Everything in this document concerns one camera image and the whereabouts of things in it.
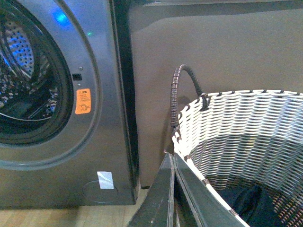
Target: black handle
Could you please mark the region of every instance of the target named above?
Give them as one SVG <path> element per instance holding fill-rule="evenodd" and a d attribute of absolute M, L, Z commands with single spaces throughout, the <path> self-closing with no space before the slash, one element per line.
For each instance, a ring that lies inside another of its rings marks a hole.
<path fill-rule="evenodd" d="M 172 79 L 171 92 L 170 92 L 170 125 L 173 131 L 179 126 L 177 91 L 178 91 L 179 77 L 183 70 L 186 71 L 191 77 L 195 85 L 195 89 L 198 97 L 201 96 L 203 93 L 193 70 L 189 66 L 182 64 L 178 68 L 176 68 Z"/>

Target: blue light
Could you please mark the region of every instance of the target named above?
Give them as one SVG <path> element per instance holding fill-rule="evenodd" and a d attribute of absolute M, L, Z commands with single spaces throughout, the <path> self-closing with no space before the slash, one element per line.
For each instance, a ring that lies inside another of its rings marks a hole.
<path fill-rule="evenodd" d="M 70 24 L 69 19 L 62 12 L 62 10 L 57 10 L 56 12 L 53 13 L 53 16 L 54 16 L 55 20 L 58 22 L 58 24 L 61 26 L 67 26 Z"/>
<path fill-rule="evenodd" d="M 6 58 L 3 58 L 3 59 L 4 59 L 5 63 L 6 63 L 6 65 L 10 67 L 10 63 L 8 62 L 8 60 L 6 60 Z"/>

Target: washing machine drum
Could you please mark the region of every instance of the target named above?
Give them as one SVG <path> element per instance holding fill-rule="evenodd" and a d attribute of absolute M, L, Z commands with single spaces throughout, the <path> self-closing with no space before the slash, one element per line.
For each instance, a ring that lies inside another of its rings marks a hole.
<path fill-rule="evenodd" d="M 50 139 L 71 114 L 71 77 L 47 31 L 21 9 L 0 9 L 0 143 Z"/>

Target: washing machine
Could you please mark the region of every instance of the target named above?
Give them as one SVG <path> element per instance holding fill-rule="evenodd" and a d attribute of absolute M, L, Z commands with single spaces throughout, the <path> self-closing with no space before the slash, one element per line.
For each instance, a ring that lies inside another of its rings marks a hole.
<path fill-rule="evenodd" d="M 0 1 L 1 208 L 135 203 L 118 40 L 107 0 Z"/>

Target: laundry basket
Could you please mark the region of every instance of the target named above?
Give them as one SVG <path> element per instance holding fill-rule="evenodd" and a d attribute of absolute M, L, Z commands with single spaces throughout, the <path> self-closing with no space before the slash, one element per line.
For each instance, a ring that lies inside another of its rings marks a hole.
<path fill-rule="evenodd" d="M 183 70 L 191 76 L 198 99 L 178 113 Z M 175 153 L 227 210 L 231 208 L 217 190 L 259 184 L 286 226 L 303 226 L 302 94 L 283 90 L 206 94 L 193 71 L 181 65 L 173 76 L 170 105 Z"/>

